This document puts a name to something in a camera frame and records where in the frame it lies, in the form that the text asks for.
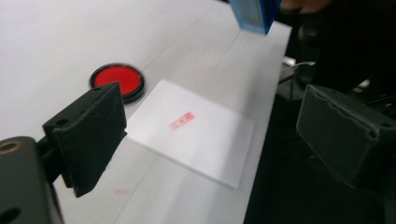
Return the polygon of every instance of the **red stamp mark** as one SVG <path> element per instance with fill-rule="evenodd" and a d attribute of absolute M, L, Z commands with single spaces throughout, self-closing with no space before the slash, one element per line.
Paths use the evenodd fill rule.
<path fill-rule="evenodd" d="M 130 189 L 116 189 L 116 190 L 114 191 L 114 193 L 115 193 L 115 194 L 124 194 L 124 195 L 127 195 L 127 194 L 130 194 L 130 193 L 131 193 L 131 190 L 130 190 Z"/>
<path fill-rule="evenodd" d="M 174 131 L 178 128 L 180 128 L 181 126 L 185 125 L 187 122 L 189 122 L 190 120 L 194 119 L 195 116 L 189 112 L 187 114 L 185 114 L 183 117 L 181 117 L 180 119 L 178 119 L 177 121 L 171 123 L 169 125 L 169 128 Z"/>

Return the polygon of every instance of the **black mechanical part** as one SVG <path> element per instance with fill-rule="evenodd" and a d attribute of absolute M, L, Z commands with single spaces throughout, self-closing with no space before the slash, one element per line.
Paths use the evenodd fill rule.
<path fill-rule="evenodd" d="M 37 151 L 30 137 L 0 142 L 1 224 L 63 224 L 55 192 Z"/>
<path fill-rule="evenodd" d="M 90 192 L 126 134 L 120 85 L 110 83 L 88 91 L 43 128 L 47 148 L 56 148 L 62 156 L 66 186 L 73 187 L 77 197 Z M 57 152 L 52 154 L 59 159 Z"/>
<path fill-rule="evenodd" d="M 309 85 L 297 131 L 333 177 L 353 189 L 377 189 L 387 179 L 395 120 L 341 92 Z"/>

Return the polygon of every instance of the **screw hole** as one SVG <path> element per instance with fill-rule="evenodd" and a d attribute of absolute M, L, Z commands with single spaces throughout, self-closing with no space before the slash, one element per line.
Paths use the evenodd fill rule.
<path fill-rule="evenodd" d="M 388 124 L 388 123 L 386 123 L 386 122 L 381 122 L 380 124 L 381 124 L 381 126 L 384 127 L 384 128 L 391 128 L 391 127 L 392 127 L 392 125 L 390 125 L 390 124 Z"/>
<path fill-rule="evenodd" d="M 65 125 L 67 122 L 69 122 L 68 119 L 60 119 L 60 120 L 56 121 L 56 124 Z"/>
<path fill-rule="evenodd" d="M 0 224 L 8 224 L 11 223 L 15 218 L 17 218 L 21 214 L 21 209 L 19 208 L 11 208 L 6 212 L 0 215 Z"/>
<path fill-rule="evenodd" d="M 0 145 L 0 155 L 16 150 L 19 147 L 19 145 L 20 144 L 17 142 L 10 142 Z"/>

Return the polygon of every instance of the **white table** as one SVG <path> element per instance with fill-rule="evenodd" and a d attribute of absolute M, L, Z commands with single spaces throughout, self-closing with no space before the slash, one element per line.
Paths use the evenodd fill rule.
<path fill-rule="evenodd" d="M 232 190 L 124 139 L 97 187 L 76 199 L 55 182 L 66 224 L 243 223 L 290 28 L 240 31 L 214 0 L 2 1 L 0 139 L 41 125 L 89 89 L 106 63 L 143 70 L 146 96 L 166 78 L 256 122 Z M 131 117 L 143 100 L 125 106 Z"/>

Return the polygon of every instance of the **white paper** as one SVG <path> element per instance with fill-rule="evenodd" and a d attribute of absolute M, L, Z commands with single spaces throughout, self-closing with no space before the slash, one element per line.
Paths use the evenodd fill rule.
<path fill-rule="evenodd" d="M 128 137 L 237 189 L 254 122 L 162 80 L 128 119 Z"/>

